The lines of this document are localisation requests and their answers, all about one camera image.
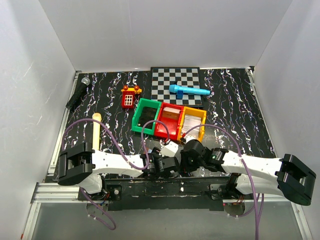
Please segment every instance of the chessboard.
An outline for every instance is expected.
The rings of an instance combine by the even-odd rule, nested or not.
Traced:
[[[202,95],[183,94],[182,99],[177,99],[175,93],[169,92],[169,86],[172,84],[200,89],[198,67],[152,67],[151,72],[152,100],[188,107],[203,106]]]

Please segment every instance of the marble pattern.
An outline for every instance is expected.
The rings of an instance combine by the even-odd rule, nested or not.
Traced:
[[[243,154],[256,157],[274,158],[275,152],[262,118],[248,71],[242,68],[200,70],[200,86],[211,94],[204,97],[203,109],[207,110],[206,123],[226,129],[238,141]],[[127,155],[143,152],[140,134],[131,131],[131,122],[140,98],[151,98],[152,73],[150,71],[80,73],[78,83],[88,77],[92,85],[87,89],[81,104],[68,116],[67,126],[76,120],[91,118],[96,112],[102,115],[102,122],[111,130],[120,147]],[[138,85],[142,89],[136,95],[135,107],[121,107],[124,85]],[[118,151],[101,131],[100,149],[104,152]],[[160,147],[163,141],[145,135],[149,148]],[[65,147],[69,148],[83,141],[92,141],[92,123],[81,123],[67,133]],[[234,152],[236,146],[229,137],[216,128],[206,127],[202,143],[208,148],[227,148]],[[195,176],[223,176],[201,168]]]

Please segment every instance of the yellow bin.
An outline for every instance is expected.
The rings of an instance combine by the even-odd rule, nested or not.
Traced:
[[[182,128],[183,128],[183,125],[184,125],[185,115],[191,115],[191,116],[195,116],[195,117],[200,117],[201,118],[201,124],[205,124],[206,118],[207,118],[207,111],[196,109],[196,108],[192,108],[192,107],[187,107],[187,106],[185,106],[183,108],[182,117],[181,117],[181,123],[180,123],[179,131],[178,131],[178,137],[177,137],[178,141],[180,141],[180,139],[182,137],[182,134],[184,134],[184,132],[181,132],[181,131],[182,131]],[[204,137],[204,134],[205,134],[205,127],[201,126],[200,127],[200,131],[199,131],[199,137],[198,137],[199,142],[202,141],[202,138]]]

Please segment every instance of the black end effector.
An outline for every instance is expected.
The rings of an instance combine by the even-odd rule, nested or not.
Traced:
[[[179,171],[179,161],[176,157],[160,156],[160,149],[154,147],[149,156],[148,168],[142,170],[143,177],[146,179],[170,178],[173,173]],[[147,164],[147,157],[145,154],[141,154],[140,158],[143,160],[143,164]]]
[[[278,188],[291,202],[309,206],[317,175],[294,155],[285,154],[280,161],[280,171],[275,172]]]
[[[83,142],[60,153],[58,184],[72,186],[81,183],[92,174],[92,144]]]
[[[221,164],[224,163],[223,158],[229,152],[224,148],[209,149],[201,144],[198,140],[188,141],[181,153],[181,172],[193,172],[199,167],[204,167],[211,172],[224,172]]]

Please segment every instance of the gray wall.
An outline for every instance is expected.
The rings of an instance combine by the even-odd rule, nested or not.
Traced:
[[[257,64],[292,0],[39,0],[81,71]]]
[[[320,178],[320,2],[294,0],[259,60],[255,87],[276,153],[296,155]],[[320,181],[304,213],[320,239]]]
[[[75,70],[38,0],[0,2],[0,232],[20,239]]]

